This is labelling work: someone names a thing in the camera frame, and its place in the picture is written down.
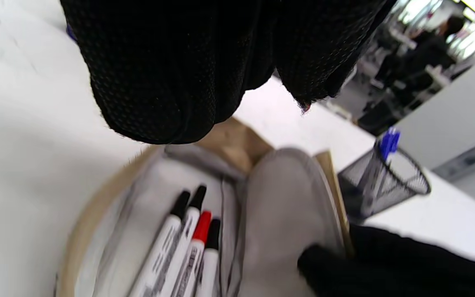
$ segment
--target person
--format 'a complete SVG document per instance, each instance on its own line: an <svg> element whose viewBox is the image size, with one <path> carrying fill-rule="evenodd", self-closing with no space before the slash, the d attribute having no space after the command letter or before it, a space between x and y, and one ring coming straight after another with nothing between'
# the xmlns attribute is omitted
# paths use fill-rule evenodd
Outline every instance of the person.
<svg viewBox="0 0 475 297"><path fill-rule="evenodd" d="M448 68L453 61L447 55L447 38L459 32L463 25L462 17L451 16L439 26L437 32L422 31L411 36L417 47L402 57L394 54L386 56L371 84L377 88L389 87L396 80L421 73L427 65Z"/></svg>
<svg viewBox="0 0 475 297"><path fill-rule="evenodd" d="M317 297L475 297L475 262L376 228L351 225L349 233L353 257L313 245L298 259Z"/></svg>

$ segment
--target white table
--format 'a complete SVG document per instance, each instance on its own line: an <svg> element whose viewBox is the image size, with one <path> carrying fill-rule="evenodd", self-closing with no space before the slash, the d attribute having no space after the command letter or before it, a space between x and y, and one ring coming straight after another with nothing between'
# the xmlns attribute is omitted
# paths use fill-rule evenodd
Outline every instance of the white table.
<svg viewBox="0 0 475 297"><path fill-rule="evenodd" d="M407 49L414 50L417 47L417 43L415 41L411 40L407 35L403 34L399 30L390 28L389 32L395 40L400 42L402 45L405 45Z"/></svg>
<svg viewBox="0 0 475 297"><path fill-rule="evenodd" d="M50 296L68 233L107 177L146 145L106 127L56 0L0 3L0 297ZM374 139L276 79L236 116L274 146L332 150L340 170ZM475 200L429 174L433 193L368 223L475 257Z"/></svg>
<svg viewBox="0 0 475 297"><path fill-rule="evenodd" d="M450 84L452 83L452 80L450 80L450 78L441 73L440 70L437 71L436 68L431 65L426 65L424 71L426 71L426 73L430 75L430 77L433 79L434 83L439 87L439 89L450 86Z"/></svg>

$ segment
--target floor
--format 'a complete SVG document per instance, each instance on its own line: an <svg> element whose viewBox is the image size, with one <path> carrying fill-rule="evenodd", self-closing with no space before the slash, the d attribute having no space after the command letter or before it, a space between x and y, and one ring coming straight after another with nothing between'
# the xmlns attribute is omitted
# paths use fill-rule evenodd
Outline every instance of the floor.
<svg viewBox="0 0 475 297"><path fill-rule="evenodd" d="M336 98L332 98L331 102L343 107L349 111L353 118L358 119L364 114L366 103L374 100L379 95L370 96L371 86L369 79L377 73L376 64L366 61L359 61L357 64L357 74L352 81L347 83Z"/></svg>

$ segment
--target wire mesh pen holder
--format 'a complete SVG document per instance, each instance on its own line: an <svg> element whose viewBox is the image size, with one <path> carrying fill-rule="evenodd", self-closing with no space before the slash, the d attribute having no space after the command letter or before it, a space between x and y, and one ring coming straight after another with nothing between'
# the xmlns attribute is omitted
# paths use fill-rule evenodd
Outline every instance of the wire mesh pen holder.
<svg viewBox="0 0 475 297"><path fill-rule="evenodd" d="M338 175L346 211L364 220L414 195L427 195L430 184L419 165L400 148L384 160L379 142Z"/></svg>

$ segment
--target black glove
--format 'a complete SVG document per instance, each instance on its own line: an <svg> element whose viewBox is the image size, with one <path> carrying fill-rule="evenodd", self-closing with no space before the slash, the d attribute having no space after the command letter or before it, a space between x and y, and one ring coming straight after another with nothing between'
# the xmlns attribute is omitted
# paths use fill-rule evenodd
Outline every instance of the black glove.
<svg viewBox="0 0 475 297"><path fill-rule="evenodd" d="M351 226L355 257L314 245L298 269L322 296L475 296L475 262L376 228Z"/></svg>

